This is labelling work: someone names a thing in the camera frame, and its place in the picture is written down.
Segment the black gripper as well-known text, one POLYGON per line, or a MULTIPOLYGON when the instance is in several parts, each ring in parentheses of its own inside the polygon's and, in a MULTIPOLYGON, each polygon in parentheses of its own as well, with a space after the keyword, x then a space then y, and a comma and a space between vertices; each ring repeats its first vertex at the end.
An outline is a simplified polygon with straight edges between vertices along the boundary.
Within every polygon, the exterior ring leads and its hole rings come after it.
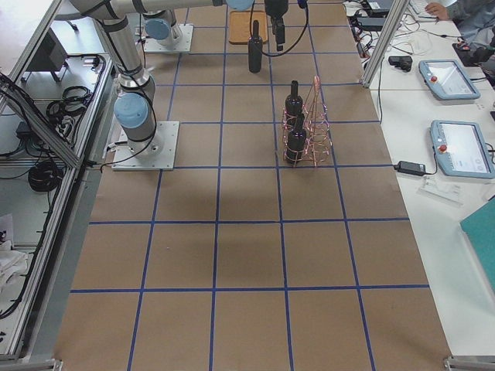
POLYGON ((284 25, 283 16, 288 11, 288 0, 264 0, 264 6, 271 20, 272 32, 275 33, 276 50, 281 52, 285 44, 285 31, 278 29, 284 25))

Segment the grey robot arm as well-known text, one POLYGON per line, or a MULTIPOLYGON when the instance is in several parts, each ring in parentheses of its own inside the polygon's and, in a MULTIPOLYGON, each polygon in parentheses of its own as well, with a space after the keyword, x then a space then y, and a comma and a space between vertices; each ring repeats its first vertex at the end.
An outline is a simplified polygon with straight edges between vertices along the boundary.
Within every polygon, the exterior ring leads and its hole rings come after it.
POLYGON ((145 32, 158 44, 173 48, 183 37, 174 10, 144 13, 145 32))
POLYGON ((72 1, 82 16, 90 17, 98 36, 116 66, 121 89, 127 93, 140 90, 151 80, 138 54, 127 15, 159 13, 175 9, 228 5, 236 11, 246 11, 253 1, 72 1))

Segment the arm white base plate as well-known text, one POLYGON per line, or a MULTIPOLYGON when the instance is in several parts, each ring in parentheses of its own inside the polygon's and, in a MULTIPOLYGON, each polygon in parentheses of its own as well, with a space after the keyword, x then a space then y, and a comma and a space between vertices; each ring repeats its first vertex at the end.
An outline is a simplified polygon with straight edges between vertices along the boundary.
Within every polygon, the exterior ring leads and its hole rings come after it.
POLYGON ((171 171, 174 169, 178 137, 178 121, 159 121, 150 144, 147 141, 129 141, 121 129, 119 141, 125 143, 116 148, 111 167, 115 171, 171 171))
POLYGON ((176 23, 171 26, 161 19, 149 20, 145 24, 145 51, 147 53, 189 53, 193 30, 193 24, 176 23))

